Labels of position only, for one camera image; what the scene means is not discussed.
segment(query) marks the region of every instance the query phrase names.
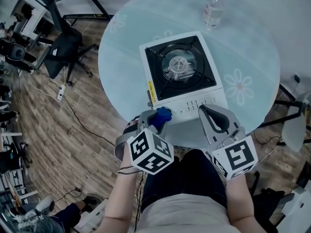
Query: yellow warning label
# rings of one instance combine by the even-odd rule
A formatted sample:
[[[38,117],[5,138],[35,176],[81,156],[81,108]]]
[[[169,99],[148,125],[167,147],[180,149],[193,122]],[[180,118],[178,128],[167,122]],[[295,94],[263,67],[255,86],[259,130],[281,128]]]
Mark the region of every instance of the yellow warning label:
[[[156,102],[156,95],[155,95],[154,86],[152,84],[152,81],[148,81],[148,86],[149,86],[151,101],[152,101],[152,103],[155,103]]]

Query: white shirt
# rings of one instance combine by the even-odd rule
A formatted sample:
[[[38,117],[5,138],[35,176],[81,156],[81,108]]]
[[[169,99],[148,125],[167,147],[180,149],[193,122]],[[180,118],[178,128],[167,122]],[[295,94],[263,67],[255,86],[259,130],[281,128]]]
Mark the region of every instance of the white shirt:
[[[137,233],[239,233],[226,209],[210,197],[178,194],[149,205]]]

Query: blue object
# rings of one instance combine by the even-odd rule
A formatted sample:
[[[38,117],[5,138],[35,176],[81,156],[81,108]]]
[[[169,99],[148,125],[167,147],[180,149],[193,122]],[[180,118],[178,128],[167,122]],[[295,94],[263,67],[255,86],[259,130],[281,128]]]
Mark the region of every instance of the blue object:
[[[172,119],[172,113],[165,107],[157,108],[157,114],[155,117],[151,118],[149,123],[154,125],[155,128],[160,131],[161,127],[165,122]]]

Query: white container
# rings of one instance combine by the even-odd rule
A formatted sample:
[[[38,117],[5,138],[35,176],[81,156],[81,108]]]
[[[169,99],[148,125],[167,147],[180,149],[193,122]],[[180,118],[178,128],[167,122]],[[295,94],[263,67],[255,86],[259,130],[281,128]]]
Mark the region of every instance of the white container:
[[[224,0],[208,0],[203,11],[203,22],[208,30],[215,29],[220,24],[225,11]]]

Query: hand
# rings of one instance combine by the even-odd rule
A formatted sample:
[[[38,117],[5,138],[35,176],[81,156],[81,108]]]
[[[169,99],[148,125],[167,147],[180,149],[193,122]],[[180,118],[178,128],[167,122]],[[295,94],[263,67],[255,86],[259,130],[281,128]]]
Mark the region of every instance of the hand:
[[[138,123],[138,121],[131,121],[130,125],[127,125],[125,128],[127,129],[128,127],[130,127],[132,125],[135,125],[137,123]],[[123,161],[122,161],[120,167],[127,167],[127,166],[131,166],[131,165],[132,165],[132,163],[131,163],[130,151],[129,151],[129,148],[128,148],[128,144],[125,143],[124,154],[123,154]]]

